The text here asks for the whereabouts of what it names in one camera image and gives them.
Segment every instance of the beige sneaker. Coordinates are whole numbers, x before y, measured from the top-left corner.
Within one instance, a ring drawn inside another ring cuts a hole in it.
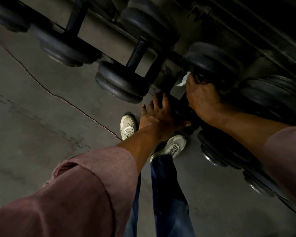
[[[137,131],[137,121],[133,115],[124,115],[121,120],[120,130],[122,140],[130,138]]]
[[[168,140],[166,146],[163,149],[155,152],[150,157],[150,162],[152,162],[152,160],[159,155],[168,154],[168,155],[171,155],[172,158],[174,159],[184,149],[185,145],[186,145],[186,139],[181,135],[176,135]]]

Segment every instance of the blue jeans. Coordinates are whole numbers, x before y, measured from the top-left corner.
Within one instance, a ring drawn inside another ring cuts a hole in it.
[[[157,237],[194,237],[188,204],[179,186],[171,155],[155,157],[150,164],[153,211]],[[123,237],[137,236],[141,174]]]

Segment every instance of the white tissue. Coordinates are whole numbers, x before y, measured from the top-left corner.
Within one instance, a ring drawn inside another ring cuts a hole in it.
[[[177,84],[176,86],[177,86],[177,87],[182,87],[182,86],[184,86],[190,73],[191,73],[191,72],[188,71],[187,74],[186,74],[185,76],[183,76],[182,82],[181,82],[180,84]]]

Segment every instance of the hand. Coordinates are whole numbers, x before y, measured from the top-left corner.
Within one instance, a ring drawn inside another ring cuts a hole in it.
[[[139,130],[151,128],[151,131],[157,133],[160,142],[168,140],[175,131],[190,125],[191,123],[188,121],[174,125],[170,103],[165,93],[162,96],[162,108],[159,107],[157,94],[150,102],[148,112],[146,106],[142,106]]]
[[[215,86],[204,81],[197,84],[190,74],[186,82],[186,97],[189,106],[206,123],[215,126],[220,117],[230,108],[221,102],[220,95]]]

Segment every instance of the mauve shirt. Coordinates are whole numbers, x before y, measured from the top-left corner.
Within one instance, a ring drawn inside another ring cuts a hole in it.
[[[272,135],[262,163],[296,203],[296,127]],[[121,147],[59,164],[35,194],[0,208],[0,237],[122,236],[137,186],[137,167]]]

